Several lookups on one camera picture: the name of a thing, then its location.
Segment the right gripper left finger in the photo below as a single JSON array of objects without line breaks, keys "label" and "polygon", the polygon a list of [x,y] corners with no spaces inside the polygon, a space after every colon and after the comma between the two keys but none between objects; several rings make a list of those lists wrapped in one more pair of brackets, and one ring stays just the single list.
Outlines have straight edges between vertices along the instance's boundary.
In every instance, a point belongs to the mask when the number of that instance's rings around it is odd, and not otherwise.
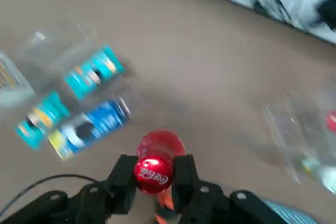
[{"label": "right gripper left finger", "polygon": [[12,213],[2,223],[106,223],[112,215],[129,213],[136,193],[136,156],[121,155],[105,180],[88,181],[75,195],[51,190]]}]

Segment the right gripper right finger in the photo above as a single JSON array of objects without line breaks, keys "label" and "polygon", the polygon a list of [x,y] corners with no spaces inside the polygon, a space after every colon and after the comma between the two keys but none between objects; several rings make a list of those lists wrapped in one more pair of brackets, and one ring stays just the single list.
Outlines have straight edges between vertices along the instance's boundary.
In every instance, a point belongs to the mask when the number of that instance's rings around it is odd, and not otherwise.
[{"label": "right gripper right finger", "polygon": [[172,199],[180,223],[314,223],[292,206],[247,190],[225,195],[221,186],[199,179],[192,155],[174,158]]}]

